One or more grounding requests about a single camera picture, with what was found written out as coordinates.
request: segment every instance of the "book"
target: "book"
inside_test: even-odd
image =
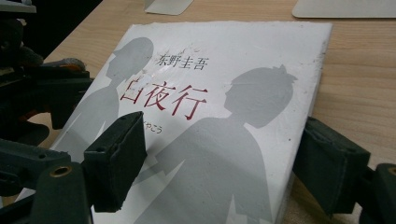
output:
[[[121,210],[94,222],[279,222],[331,29],[132,25],[52,146],[81,162],[114,120],[144,112],[145,164]]]

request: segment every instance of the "black plastic part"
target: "black plastic part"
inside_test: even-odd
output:
[[[373,189],[384,223],[396,223],[396,165],[379,164],[376,167]]]
[[[59,163],[43,171],[30,215],[30,224],[89,224],[92,214],[79,163]]]
[[[71,161],[65,152],[0,139],[0,195],[15,195],[21,188],[35,189],[41,172],[64,161]]]
[[[26,224],[33,206],[35,195],[31,195],[0,209],[1,224]]]
[[[355,187],[369,159],[368,151],[309,118],[293,171],[327,215],[350,214],[356,202]]]
[[[89,78],[43,79],[37,81],[37,87],[46,91],[53,129],[62,129],[74,106],[81,100],[91,86]]]
[[[142,112],[120,117],[90,145],[82,166],[96,212],[120,210],[146,157]]]

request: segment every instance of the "silhouette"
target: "silhouette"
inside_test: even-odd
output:
[[[71,128],[56,146],[58,150],[69,152],[74,161],[83,161],[82,152],[95,140],[102,128],[104,131],[119,117],[120,97],[117,87],[146,66],[153,49],[151,40],[140,37],[114,51],[116,57],[109,63],[106,73],[111,79],[110,84],[79,103],[76,112],[83,112],[75,112],[69,119],[68,122],[72,122]]]
[[[293,95],[293,80],[283,65],[235,78],[224,104],[231,116],[197,121],[138,176],[134,184],[181,164],[135,223],[226,223],[232,198],[247,223],[272,221],[262,152],[244,125],[262,128],[280,114]]]

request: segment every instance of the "table surface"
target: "table surface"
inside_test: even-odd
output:
[[[148,14],[143,0],[103,0],[46,62],[78,58],[95,77],[132,24],[178,21],[313,21],[333,24],[313,117],[372,153],[369,166],[396,162],[396,20],[296,19],[297,0],[195,0],[179,16]],[[33,121],[50,124],[48,115]],[[59,131],[41,145],[50,147]],[[326,217],[296,179],[283,223],[358,223]]]

